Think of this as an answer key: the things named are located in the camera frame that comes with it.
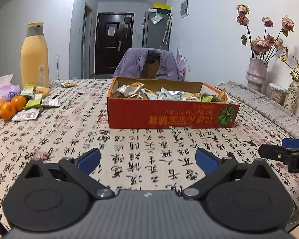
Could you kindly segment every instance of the door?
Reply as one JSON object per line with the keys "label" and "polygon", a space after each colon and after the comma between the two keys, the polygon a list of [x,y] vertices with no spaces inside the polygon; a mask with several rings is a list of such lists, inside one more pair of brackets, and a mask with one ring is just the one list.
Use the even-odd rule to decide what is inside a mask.
{"label": "door", "polygon": [[95,73],[114,74],[126,50],[132,47],[134,13],[99,13]]}
{"label": "door", "polygon": [[81,77],[89,79],[90,75],[90,40],[91,40],[92,10],[85,5],[83,27],[82,27],[82,49],[81,49]]}

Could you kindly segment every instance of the door frame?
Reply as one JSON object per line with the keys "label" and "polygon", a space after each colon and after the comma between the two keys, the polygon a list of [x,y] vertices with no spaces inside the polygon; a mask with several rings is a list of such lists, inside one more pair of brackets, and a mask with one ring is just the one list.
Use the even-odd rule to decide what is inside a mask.
{"label": "door frame", "polygon": [[83,14],[83,24],[82,24],[82,35],[81,35],[81,79],[84,79],[84,62],[85,62],[85,25],[86,25],[86,7],[88,7],[91,11],[91,26],[90,26],[90,38],[89,38],[89,54],[90,54],[90,46],[91,46],[91,35],[92,35],[92,22],[93,22],[93,9],[86,2],[84,5],[84,14]]}
{"label": "door frame", "polygon": [[97,70],[96,70],[96,62],[97,62],[97,50],[98,50],[98,27],[99,27],[99,23],[100,23],[100,16],[101,15],[112,15],[112,14],[117,14],[117,15],[131,15],[132,19],[131,19],[131,25],[132,25],[132,31],[131,31],[131,47],[132,47],[132,42],[133,42],[133,31],[134,31],[134,13],[114,13],[114,12],[106,12],[106,13],[97,13],[97,21],[96,21],[96,31],[95,31],[95,59],[94,59],[94,74],[97,74]]}

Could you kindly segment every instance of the pink vase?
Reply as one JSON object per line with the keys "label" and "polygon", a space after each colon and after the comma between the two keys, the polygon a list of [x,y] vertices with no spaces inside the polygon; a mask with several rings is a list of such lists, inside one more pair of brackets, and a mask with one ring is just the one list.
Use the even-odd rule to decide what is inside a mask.
{"label": "pink vase", "polygon": [[250,58],[246,79],[247,86],[261,92],[267,76],[268,63],[260,59]]}

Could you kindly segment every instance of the refrigerator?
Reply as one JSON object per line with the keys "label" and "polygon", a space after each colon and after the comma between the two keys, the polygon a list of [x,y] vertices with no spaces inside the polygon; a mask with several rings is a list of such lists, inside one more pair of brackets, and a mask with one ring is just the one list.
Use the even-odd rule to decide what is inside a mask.
{"label": "refrigerator", "polygon": [[163,44],[164,34],[167,26],[169,15],[162,14],[163,19],[154,24],[151,19],[156,16],[157,13],[146,12],[144,16],[143,24],[143,48],[156,48],[167,50],[169,49],[169,39],[166,44],[167,35]]}

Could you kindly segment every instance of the chinese calligraphy tablecloth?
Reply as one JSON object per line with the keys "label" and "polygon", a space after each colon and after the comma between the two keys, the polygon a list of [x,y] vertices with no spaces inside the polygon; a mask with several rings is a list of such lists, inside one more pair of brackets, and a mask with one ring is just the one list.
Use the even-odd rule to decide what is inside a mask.
{"label": "chinese calligraphy tablecloth", "polygon": [[[195,164],[198,147],[219,158],[234,154],[241,163],[258,156],[263,143],[280,145],[291,137],[266,117],[241,103],[234,128],[167,130],[109,129],[106,94],[112,80],[80,80],[72,88],[61,81],[51,84],[52,96],[61,106],[43,110],[28,122],[0,119],[0,220],[7,225],[2,201],[23,168],[34,157],[56,163],[64,156],[74,158],[92,148],[102,153],[101,164],[91,177],[113,191],[176,190],[204,177]],[[269,161],[290,192],[294,210],[299,207],[299,174],[289,174],[282,164]]]}

